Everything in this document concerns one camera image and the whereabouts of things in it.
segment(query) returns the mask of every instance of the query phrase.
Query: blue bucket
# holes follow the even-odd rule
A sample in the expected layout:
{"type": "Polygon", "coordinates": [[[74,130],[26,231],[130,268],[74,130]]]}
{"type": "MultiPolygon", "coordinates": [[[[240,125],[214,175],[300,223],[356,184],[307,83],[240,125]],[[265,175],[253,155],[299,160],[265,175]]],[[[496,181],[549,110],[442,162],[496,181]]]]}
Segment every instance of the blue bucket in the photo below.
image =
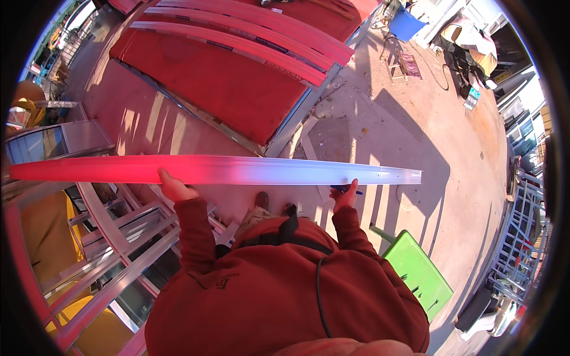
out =
{"type": "Polygon", "coordinates": [[[427,23],[421,22],[400,5],[392,21],[388,24],[388,29],[397,39],[407,42],[426,25],[427,23]]]}

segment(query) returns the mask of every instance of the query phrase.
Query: hand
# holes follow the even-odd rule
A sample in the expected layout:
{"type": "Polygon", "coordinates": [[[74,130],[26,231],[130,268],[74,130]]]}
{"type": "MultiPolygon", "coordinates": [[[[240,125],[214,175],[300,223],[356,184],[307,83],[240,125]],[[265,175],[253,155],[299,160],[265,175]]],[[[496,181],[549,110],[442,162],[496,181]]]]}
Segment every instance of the hand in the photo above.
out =
{"type": "Polygon", "coordinates": [[[329,197],[335,200],[335,207],[332,209],[332,212],[336,214],[340,208],[349,206],[353,207],[356,203],[356,189],[358,188],[358,179],[354,179],[351,183],[350,189],[343,193],[338,189],[331,189],[331,194],[329,197]]]}
{"type": "Polygon", "coordinates": [[[160,189],[165,197],[174,203],[198,198],[200,195],[193,187],[187,187],[181,181],[174,179],[164,168],[158,169],[158,176],[162,182],[160,189]]]}

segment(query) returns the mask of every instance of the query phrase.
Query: blue pen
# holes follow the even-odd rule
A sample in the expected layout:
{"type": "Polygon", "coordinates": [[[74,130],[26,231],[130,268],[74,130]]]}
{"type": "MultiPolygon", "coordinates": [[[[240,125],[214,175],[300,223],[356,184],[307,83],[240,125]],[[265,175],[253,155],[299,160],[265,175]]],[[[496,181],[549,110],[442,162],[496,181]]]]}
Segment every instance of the blue pen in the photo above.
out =
{"type": "MultiPolygon", "coordinates": [[[[336,189],[336,190],[340,190],[340,191],[343,192],[343,193],[346,193],[346,192],[351,188],[351,185],[350,185],[350,184],[346,184],[346,185],[343,185],[343,186],[331,186],[331,188],[334,188],[334,189],[336,189]]],[[[356,194],[362,195],[362,192],[357,190],[357,191],[356,191],[356,194]]]]}

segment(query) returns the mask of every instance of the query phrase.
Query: wire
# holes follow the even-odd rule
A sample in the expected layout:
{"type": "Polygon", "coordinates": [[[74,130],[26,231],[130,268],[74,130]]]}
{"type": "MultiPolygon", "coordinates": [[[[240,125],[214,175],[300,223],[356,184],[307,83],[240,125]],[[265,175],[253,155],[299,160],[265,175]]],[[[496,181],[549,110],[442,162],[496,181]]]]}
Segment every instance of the wire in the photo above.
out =
{"type": "Polygon", "coordinates": [[[435,77],[435,74],[433,74],[433,72],[431,71],[431,67],[428,63],[428,61],[424,58],[424,56],[422,56],[422,54],[417,50],[417,48],[413,45],[410,44],[412,46],[412,48],[416,51],[416,53],[420,56],[420,58],[424,61],[424,63],[427,65],[427,68],[429,69],[429,72],[431,73],[431,75],[433,76],[433,79],[435,80],[435,82],[437,83],[437,85],[439,85],[440,88],[442,88],[444,91],[448,92],[449,91],[449,81],[447,80],[447,76],[445,75],[445,70],[444,68],[447,67],[449,68],[449,66],[447,65],[447,63],[443,63],[441,65],[441,72],[443,73],[443,77],[445,78],[445,83],[447,83],[447,88],[444,88],[438,81],[437,78],[435,77]]]}
{"type": "Polygon", "coordinates": [[[317,283],[317,303],[319,304],[319,314],[321,316],[321,322],[323,323],[323,329],[324,332],[327,334],[328,338],[332,338],[332,334],[331,331],[328,329],[328,325],[327,325],[327,320],[324,318],[324,311],[323,311],[323,304],[321,303],[320,300],[320,288],[319,288],[319,279],[320,279],[320,266],[323,263],[323,260],[326,258],[322,257],[319,260],[319,264],[317,265],[317,279],[316,279],[316,283],[317,283]]]}

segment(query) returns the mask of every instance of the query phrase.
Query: red sweatshirt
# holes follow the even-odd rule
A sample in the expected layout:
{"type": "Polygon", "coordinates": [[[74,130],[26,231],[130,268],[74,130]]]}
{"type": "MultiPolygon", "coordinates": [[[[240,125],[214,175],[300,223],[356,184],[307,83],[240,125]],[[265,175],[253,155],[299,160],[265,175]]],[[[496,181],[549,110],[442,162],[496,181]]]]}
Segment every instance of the red sweatshirt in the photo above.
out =
{"type": "MultiPolygon", "coordinates": [[[[206,201],[175,205],[182,269],[164,286],[145,329],[155,355],[272,355],[303,341],[326,338],[316,295],[317,263],[326,255],[290,243],[234,249],[215,258],[206,201]]],[[[234,246],[277,232],[283,219],[260,222],[234,246]]],[[[333,250],[320,268],[320,296],[333,337],[360,342],[394,339],[414,352],[429,344],[427,316],[390,263],[359,227],[354,208],[332,218],[339,243],[299,219],[295,236],[333,250]]]]}

